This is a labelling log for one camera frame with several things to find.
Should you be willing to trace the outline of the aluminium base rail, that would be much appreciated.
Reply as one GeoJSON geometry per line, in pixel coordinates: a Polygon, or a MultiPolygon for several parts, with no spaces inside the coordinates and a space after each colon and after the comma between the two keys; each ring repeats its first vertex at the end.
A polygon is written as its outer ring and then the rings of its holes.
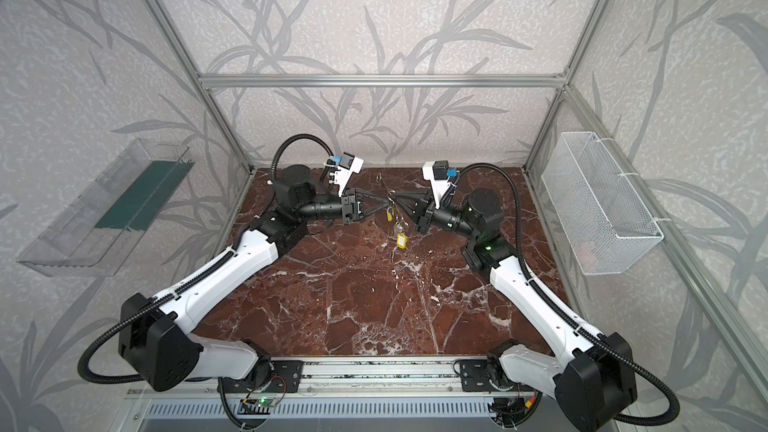
{"type": "Polygon", "coordinates": [[[242,379],[260,361],[301,360],[304,362],[297,393],[292,394],[376,394],[440,395],[483,394],[513,396],[510,393],[463,392],[453,362],[459,359],[487,359],[492,378],[502,383],[519,383],[553,397],[557,385],[567,373],[596,369],[601,357],[577,354],[570,360],[559,360],[534,352],[521,344],[485,358],[449,356],[408,357],[298,357],[274,359],[252,350],[202,354],[198,362],[188,359],[163,359],[151,366],[140,384],[155,393],[176,387],[206,386],[215,388],[218,378],[242,379]]]}

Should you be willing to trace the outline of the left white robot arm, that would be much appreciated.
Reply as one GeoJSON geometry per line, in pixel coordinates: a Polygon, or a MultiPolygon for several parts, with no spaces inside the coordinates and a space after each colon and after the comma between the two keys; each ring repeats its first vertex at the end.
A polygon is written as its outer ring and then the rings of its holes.
{"type": "Polygon", "coordinates": [[[273,376],[270,355],[249,342],[198,337],[200,321],[232,291],[257,272],[287,255],[308,233],[311,221],[344,224],[369,217],[368,193],[346,188],[360,172],[357,157],[334,157],[329,165],[334,195],[320,193],[320,183],[304,165],[292,165],[271,181],[276,206],[253,219],[230,247],[196,272],[147,298],[137,294],[122,307],[127,326],[118,351],[153,390],[163,392],[192,379],[227,378],[261,388],[273,376]]]}

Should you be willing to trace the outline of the clear plastic wall tray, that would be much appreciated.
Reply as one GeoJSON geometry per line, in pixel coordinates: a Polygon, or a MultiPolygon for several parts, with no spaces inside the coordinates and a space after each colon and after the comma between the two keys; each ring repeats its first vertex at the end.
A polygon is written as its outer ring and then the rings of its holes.
{"type": "Polygon", "coordinates": [[[187,145],[136,139],[18,257],[47,277],[109,277],[186,178],[187,145]]]}

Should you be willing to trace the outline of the aluminium cage frame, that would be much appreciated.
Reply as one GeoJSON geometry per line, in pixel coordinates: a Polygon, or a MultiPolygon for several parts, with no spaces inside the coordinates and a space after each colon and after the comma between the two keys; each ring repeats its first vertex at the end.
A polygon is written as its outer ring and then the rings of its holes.
{"type": "Polygon", "coordinates": [[[547,88],[555,92],[544,123],[526,161],[532,163],[540,154],[546,135],[563,106],[569,106],[582,126],[595,133],[608,155],[615,160],[621,176],[627,178],[639,199],[664,233],[663,249],[677,275],[693,294],[705,317],[717,331],[723,345],[733,356],[740,371],[760,394],[767,392],[767,351],[750,329],[736,306],[726,297],[712,274],[707,270],[693,247],[676,227],[671,216],[654,196],[632,161],[616,143],[613,134],[597,118],[575,84],[590,50],[596,43],[615,0],[596,0],[563,71],[549,74],[203,74],[193,62],[193,56],[183,43],[177,27],[162,0],[140,0],[148,9],[155,26],[180,62],[193,93],[204,104],[237,153],[244,148],[233,128],[216,106],[210,87],[221,88],[547,88]]]}

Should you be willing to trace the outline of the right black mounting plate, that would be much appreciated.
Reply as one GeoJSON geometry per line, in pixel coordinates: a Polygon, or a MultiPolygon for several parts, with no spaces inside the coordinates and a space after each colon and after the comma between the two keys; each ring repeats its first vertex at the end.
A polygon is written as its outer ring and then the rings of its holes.
{"type": "Polygon", "coordinates": [[[533,389],[519,383],[502,383],[492,378],[487,359],[459,359],[453,362],[453,370],[459,377],[463,392],[510,393],[531,395],[533,389]]]}

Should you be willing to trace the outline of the silver metal key holder plate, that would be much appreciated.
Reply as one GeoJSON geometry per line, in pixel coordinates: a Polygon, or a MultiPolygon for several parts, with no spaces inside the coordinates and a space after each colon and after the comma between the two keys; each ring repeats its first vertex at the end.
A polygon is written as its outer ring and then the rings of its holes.
{"type": "Polygon", "coordinates": [[[394,202],[394,198],[393,198],[394,190],[387,185],[382,172],[379,172],[377,174],[376,181],[377,181],[377,184],[382,188],[382,190],[385,193],[385,195],[390,199],[390,202],[392,203],[391,207],[393,208],[393,211],[394,211],[394,221],[393,222],[394,223],[398,222],[399,218],[398,218],[397,206],[396,206],[396,204],[394,202]]]}

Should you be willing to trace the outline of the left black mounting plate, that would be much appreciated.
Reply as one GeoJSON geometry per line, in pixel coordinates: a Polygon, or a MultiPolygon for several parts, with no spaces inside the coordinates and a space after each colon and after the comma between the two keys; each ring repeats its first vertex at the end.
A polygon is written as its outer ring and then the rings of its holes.
{"type": "Polygon", "coordinates": [[[260,361],[242,379],[223,378],[226,394],[246,392],[297,393],[304,362],[301,360],[260,361]]]}

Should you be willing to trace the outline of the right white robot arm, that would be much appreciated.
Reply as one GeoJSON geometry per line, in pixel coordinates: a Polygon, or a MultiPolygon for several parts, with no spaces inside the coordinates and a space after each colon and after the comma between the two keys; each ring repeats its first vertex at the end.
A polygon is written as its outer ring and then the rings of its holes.
{"type": "Polygon", "coordinates": [[[467,238],[461,253],[470,268],[511,300],[549,345],[550,354],[507,341],[487,355],[493,386],[526,385],[553,398],[580,431],[596,431],[637,398],[634,372],[594,346],[585,321],[527,268],[501,234],[501,202],[490,189],[472,191],[462,205],[438,207],[429,190],[400,192],[395,203],[419,231],[437,226],[467,238]]]}

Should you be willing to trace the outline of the black mounting plate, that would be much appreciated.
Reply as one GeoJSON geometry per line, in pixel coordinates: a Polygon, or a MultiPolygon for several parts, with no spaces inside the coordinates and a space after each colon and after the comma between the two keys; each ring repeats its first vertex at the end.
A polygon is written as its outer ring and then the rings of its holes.
{"type": "Polygon", "coordinates": [[[487,359],[459,359],[453,362],[453,370],[459,377],[463,392],[510,393],[531,395],[533,389],[519,383],[502,383],[492,378],[487,359]]]}
{"type": "Polygon", "coordinates": [[[226,394],[246,392],[297,393],[304,362],[301,360],[260,361],[242,379],[223,378],[226,394]]]}

